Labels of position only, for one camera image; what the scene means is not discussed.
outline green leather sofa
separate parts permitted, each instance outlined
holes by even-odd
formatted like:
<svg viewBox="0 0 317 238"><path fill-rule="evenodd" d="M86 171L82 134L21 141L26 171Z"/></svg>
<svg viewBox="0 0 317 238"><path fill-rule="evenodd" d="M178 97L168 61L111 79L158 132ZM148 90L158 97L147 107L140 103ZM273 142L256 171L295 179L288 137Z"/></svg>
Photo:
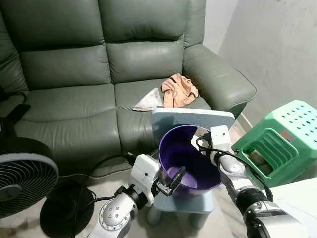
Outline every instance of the green leather sofa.
<svg viewBox="0 0 317 238"><path fill-rule="evenodd" d="M54 153L61 175L155 145L150 112L132 107L175 73L189 108L237 117L256 89L202 45L206 0L0 0L0 86L31 109L15 126ZM0 103L6 116L21 95Z"/></svg>

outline tiled floor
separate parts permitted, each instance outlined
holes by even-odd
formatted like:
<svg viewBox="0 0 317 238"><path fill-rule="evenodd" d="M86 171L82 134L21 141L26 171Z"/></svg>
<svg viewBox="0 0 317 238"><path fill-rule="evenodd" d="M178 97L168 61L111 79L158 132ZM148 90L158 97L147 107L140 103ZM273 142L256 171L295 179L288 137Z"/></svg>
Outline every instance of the tiled floor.
<svg viewBox="0 0 317 238"><path fill-rule="evenodd" d="M244 134L238 123L230 130L232 142ZM130 171L112 174L96 179L90 186L97 196L112 195L121 185L127 185ZM208 216L201 229L195 229L188 223L188 215L164 213L157 226L146 221L148 208L143 209L131 226L127 238L245 238L246 231L242 216L232 203L226 188L220 186L213 191L215 210ZM46 237L39 224L39 214L45 199L29 209L0 220L0 238L41 238ZM95 205L93 217L88 226L76 237L86 238L97 222L97 215L103 202Z"/></svg>

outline green plastic stool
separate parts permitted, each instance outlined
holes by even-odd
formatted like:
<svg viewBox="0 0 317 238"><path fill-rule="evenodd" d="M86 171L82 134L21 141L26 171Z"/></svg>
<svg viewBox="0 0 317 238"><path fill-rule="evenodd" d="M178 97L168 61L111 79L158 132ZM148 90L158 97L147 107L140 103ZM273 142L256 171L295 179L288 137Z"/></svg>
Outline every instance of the green plastic stool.
<svg viewBox="0 0 317 238"><path fill-rule="evenodd" d="M294 100L269 113L232 149L270 187L289 183L317 159L317 110Z"/></svg>

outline purple bucket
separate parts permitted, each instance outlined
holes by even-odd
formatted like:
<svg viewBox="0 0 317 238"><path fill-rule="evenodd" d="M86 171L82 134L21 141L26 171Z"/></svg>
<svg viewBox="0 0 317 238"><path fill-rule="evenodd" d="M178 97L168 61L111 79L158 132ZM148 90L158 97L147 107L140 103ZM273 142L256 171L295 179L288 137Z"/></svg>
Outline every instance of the purple bucket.
<svg viewBox="0 0 317 238"><path fill-rule="evenodd" d="M166 133L160 142L159 160L165 181L172 178L181 166L186 167L187 172L175 195L194 197L221 184L218 167L191 144L194 135L205 133L208 130L202 127L182 125Z"/></svg>

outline cloth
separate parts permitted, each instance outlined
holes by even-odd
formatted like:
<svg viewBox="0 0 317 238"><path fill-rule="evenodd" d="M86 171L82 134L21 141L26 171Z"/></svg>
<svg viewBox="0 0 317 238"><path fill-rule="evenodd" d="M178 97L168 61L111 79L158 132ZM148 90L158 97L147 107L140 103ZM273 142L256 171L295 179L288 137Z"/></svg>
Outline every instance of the cloth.
<svg viewBox="0 0 317 238"><path fill-rule="evenodd" d="M156 107L163 107L164 104L159 95L158 88L152 89L133 108L135 111L151 111Z"/></svg>
<svg viewBox="0 0 317 238"><path fill-rule="evenodd" d="M180 108L190 104L198 97L197 88L190 79L174 74L162 84L164 106L166 108Z"/></svg>

